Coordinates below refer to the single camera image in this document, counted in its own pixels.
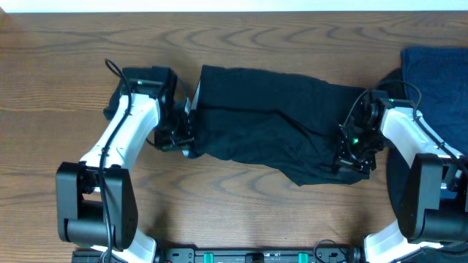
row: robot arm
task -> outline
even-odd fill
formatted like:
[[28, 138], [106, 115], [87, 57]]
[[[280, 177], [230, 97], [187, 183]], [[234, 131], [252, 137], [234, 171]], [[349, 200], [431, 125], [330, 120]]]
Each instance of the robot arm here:
[[374, 154], [394, 146], [411, 168], [399, 204], [397, 221], [364, 240], [368, 262], [392, 262], [421, 248], [441, 248], [468, 240], [467, 182], [459, 163], [465, 157], [444, 144], [413, 105], [389, 99], [384, 91], [370, 91], [363, 97], [362, 113], [341, 127], [341, 148], [337, 164], [361, 172], [375, 168]]
[[[137, 229], [137, 205], [129, 176], [143, 143], [154, 129], [154, 146], [161, 150], [183, 150], [193, 140], [188, 126], [190, 101], [175, 103], [177, 77], [167, 68], [157, 71], [164, 73], [156, 74], [157, 80], [130, 79], [132, 107], [104, 159], [113, 255], [125, 262], [159, 261], [156, 241]], [[116, 114], [97, 144], [77, 164], [64, 162], [56, 173], [58, 233], [63, 241], [107, 250], [103, 203], [86, 196], [100, 191], [97, 170], [102, 149], [126, 114], [128, 103], [128, 96], [121, 93]]]

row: wood grain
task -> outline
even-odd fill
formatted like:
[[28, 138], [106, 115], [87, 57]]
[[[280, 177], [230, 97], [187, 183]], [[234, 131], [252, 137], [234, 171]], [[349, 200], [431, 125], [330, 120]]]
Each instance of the wood grain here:
[[[203, 64], [367, 87], [400, 66], [404, 47], [467, 39], [466, 12], [9, 15], [0, 29], [0, 261], [69, 262], [75, 246], [57, 235], [54, 176], [107, 126], [102, 109], [118, 80], [104, 58], [171, 66], [192, 90]], [[144, 146], [132, 173], [139, 226], [199, 247], [359, 243], [395, 219], [385, 157], [371, 180], [297, 187], [264, 166]]]

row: navy blue towel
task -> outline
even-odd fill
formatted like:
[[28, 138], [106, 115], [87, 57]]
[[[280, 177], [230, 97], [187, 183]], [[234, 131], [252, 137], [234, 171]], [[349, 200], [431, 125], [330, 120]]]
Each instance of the navy blue towel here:
[[[420, 111], [436, 133], [468, 156], [468, 48], [411, 47], [401, 53], [403, 80], [423, 94]], [[407, 98], [418, 95], [405, 88]]]

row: wire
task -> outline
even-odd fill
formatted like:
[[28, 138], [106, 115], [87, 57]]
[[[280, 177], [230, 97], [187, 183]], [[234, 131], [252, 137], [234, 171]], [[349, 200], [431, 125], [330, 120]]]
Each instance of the wire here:
[[468, 169], [460, 162], [460, 159], [458, 159], [457, 156], [455, 156], [455, 154], [453, 154], [450, 150], [448, 150], [446, 147], [445, 147], [445, 142], [440, 142], [433, 134], [432, 132], [430, 132], [425, 126], [424, 124], [421, 122], [420, 120], [420, 116], [418, 116], [418, 110], [419, 110], [419, 106], [421, 104], [421, 99], [423, 98], [423, 94], [421, 93], [421, 91], [419, 90], [418, 87], [416, 87], [416, 85], [412, 84], [412, 83], [408, 83], [406, 81], [403, 81], [403, 80], [389, 80], [389, 81], [385, 81], [383, 83], [379, 83], [378, 86], [381, 86], [381, 85], [384, 85], [384, 84], [387, 84], [387, 83], [401, 83], [401, 84], [404, 84], [404, 85], [408, 85], [409, 87], [411, 87], [413, 90], [416, 91], [416, 93], [418, 94], [418, 102], [416, 102], [416, 106], [412, 108], [412, 117], [413, 119], [416, 121], [416, 123], [419, 125], [419, 127], [423, 130], [423, 132], [425, 134], [427, 134], [427, 136], [429, 136], [429, 138], [431, 138], [431, 140], [437, 145], [438, 148], [440, 148], [441, 150], [443, 150], [446, 154], [449, 155], [449, 157], [452, 159], [453, 163], [456, 164], [456, 166], [463, 172], [463, 174], [465, 174], [465, 176], [468, 176]]
[[[324, 262], [323, 260], [321, 260], [321, 258], [317, 255], [317, 249], [318, 249], [319, 245], [322, 244], [322, 243], [324, 243], [324, 242], [329, 242], [329, 243], [333, 243], [333, 244], [335, 244], [335, 245], [338, 245], [338, 244], [336, 244], [336, 242], [333, 241], [333, 240], [321, 240], [321, 241], [319, 241], [319, 242], [315, 245], [315, 247], [314, 247], [314, 256], [315, 256], [315, 259], [316, 259], [317, 261], [319, 261], [320, 263], [326, 263], [326, 262]], [[347, 258], [347, 254], [346, 254], [345, 252], [343, 252], [343, 250], [342, 250], [341, 248], [338, 248], [338, 249], [339, 249], [339, 251], [343, 254], [343, 256], [344, 256], [344, 262], [345, 262], [345, 261], [346, 261], [346, 258]]]
[[402, 261], [405, 261], [405, 260], [408, 260], [408, 259], [411, 259], [421, 253], [424, 253], [424, 250], [423, 248], [419, 248], [418, 250], [416, 250], [415, 252], [411, 253], [411, 254], [408, 254], [408, 255], [405, 255], [405, 256], [402, 256], [402, 257], [399, 257], [397, 259], [394, 259], [392, 260], [390, 263], [397, 263], [397, 262], [402, 262]]
[[124, 124], [125, 120], [130, 115], [130, 112], [132, 110], [132, 89], [130, 88], [130, 83], [128, 79], [125, 77], [124, 73], [122, 73], [122, 71], [118, 68], [118, 66], [113, 61], [106, 58], [105, 65], [113, 74], [119, 76], [125, 82], [125, 84], [127, 85], [127, 93], [129, 97], [129, 103], [127, 106], [127, 110], [125, 110], [124, 117], [122, 117], [122, 119], [118, 122], [116, 128], [112, 131], [109, 138], [107, 139], [105, 146], [101, 150], [101, 159], [99, 160], [99, 169], [98, 169], [99, 188], [101, 190], [101, 200], [102, 200], [102, 205], [104, 208], [104, 218], [105, 218], [105, 226], [106, 226], [106, 232], [107, 232], [107, 251], [103, 252], [103, 254], [106, 253], [106, 255], [103, 256], [103, 259], [106, 260], [106, 257], [107, 257], [106, 261], [107, 263], [110, 263], [110, 260], [112, 258], [113, 230], [112, 230], [112, 224], [110, 222], [109, 205], [107, 203], [107, 197], [105, 196], [105, 178], [104, 178], [104, 165], [105, 164], [104, 163], [107, 157], [107, 152], [109, 151], [110, 144], [112, 143], [112, 140], [117, 135], [118, 130]]
[[152, 141], [150, 141], [148, 138], [146, 138], [146, 142], [147, 142], [149, 145], [151, 145], [151, 146], [153, 146], [153, 147], [156, 147], [156, 145], [155, 145]]

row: black cloth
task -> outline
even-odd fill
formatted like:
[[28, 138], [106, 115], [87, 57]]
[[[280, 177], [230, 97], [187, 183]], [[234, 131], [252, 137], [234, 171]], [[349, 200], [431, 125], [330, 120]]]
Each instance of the black cloth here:
[[264, 164], [299, 186], [368, 179], [333, 168], [339, 124], [361, 92], [303, 75], [203, 66], [192, 151]]

